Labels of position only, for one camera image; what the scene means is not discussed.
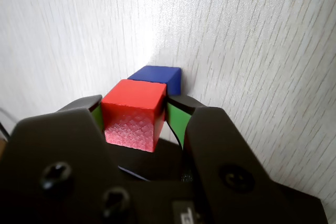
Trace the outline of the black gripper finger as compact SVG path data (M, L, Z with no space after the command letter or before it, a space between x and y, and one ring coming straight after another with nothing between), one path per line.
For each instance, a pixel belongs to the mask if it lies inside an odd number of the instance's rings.
M1 156L1 223L169 223L161 192L124 180L86 108L21 120Z
M210 223L327 223L321 200L273 181L226 112L187 95L184 151Z

